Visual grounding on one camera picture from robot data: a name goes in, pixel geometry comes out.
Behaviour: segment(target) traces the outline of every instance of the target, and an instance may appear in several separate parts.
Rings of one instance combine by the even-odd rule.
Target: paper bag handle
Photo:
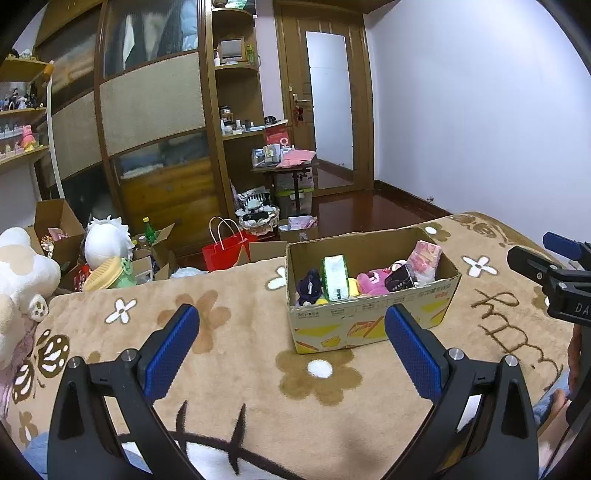
[[[235,226],[236,226],[236,231],[240,234],[240,238],[242,238],[242,240],[244,240],[244,236],[242,235],[242,230],[240,230],[240,227],[238,226],[238,224],[232,220],[231,218],[222,218],[222,217],[213,217],[210,221],[209,221],[209,233],[212,236],[213,242],[216,244],[218,243],[218,240],[216,240],[216,237],[213,234],[212,231],[212,222],[216,219],[219,218],[221,221],[218,223],[217,225],[217,238],[219,240],[220,245],[222,246],[222,250],[225,250],[224,246],[223,246],[223,241],[222,241],[222,234],[220,233],[220,227],[222,226],[223,223],[225,223],[228,228],[230,229],[230,231],[232,233],[234,233],[234,230],[232,229],[232,225],[230,225],[228,222],[232,222]]]

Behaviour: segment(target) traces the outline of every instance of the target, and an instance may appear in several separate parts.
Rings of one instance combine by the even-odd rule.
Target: wooden drawer
[[[134,233],[144,229],[143,218],[150,217],[150,223],[156,230],[160,230],[171,223],[174,229],[168,237],[170,249],[189,247],[191,245],[206,245],[211,243],[209,221],[220,214],[217,196],[211,194],[180,205],[154,210],[144,210],[142,213],[130,215],[129,223]]]
[[[121,181],[126,211],[141,215],[215,195],[212,165],[208,158],[167,167]]]

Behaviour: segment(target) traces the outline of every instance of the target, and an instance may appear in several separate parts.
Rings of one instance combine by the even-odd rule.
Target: green bottle
[[[255,64],[255,49],[252,48],[252,45],[246,46],[246,57],[248,58],[248,63],[250,65]]]
[[[148,217],[144,217],[144,233],[148,243],[152,245],[156,241],[156,230],[150,225],[150,219]]]

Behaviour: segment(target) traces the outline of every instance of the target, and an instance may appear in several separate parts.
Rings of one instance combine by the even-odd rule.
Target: blue gripper pad
[[[571,260],[579,260],[583,255],[581,245],[569,238],[547,232],[542,239],[544,247]]]
[[[181,305],[166,326],[153,332],[139,351],[138,381],[149,403],[164,398],[199,333],[199,313]]]
[[[447,362],[443,357],[443,345],[431,332],[419,327],[412,315],[402,306],[390,307],[386,311],[384,321],[388,339],[418,394],[433,403],[438,402],[448,374]],[[428,347],[423,343],[424,340],[429,344]],[[435,350],[433,353],[438,360],[433,357],[430,350]]]

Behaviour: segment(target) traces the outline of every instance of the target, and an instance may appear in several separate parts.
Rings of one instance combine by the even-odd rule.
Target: pink figurine
[[[30,125],[25,125],[22,128],[22,147],[23,148],[28,148],[29,145],[34,145],[35,143],[35,137],[33,136],[33,133],[31,132],[31,126]]]

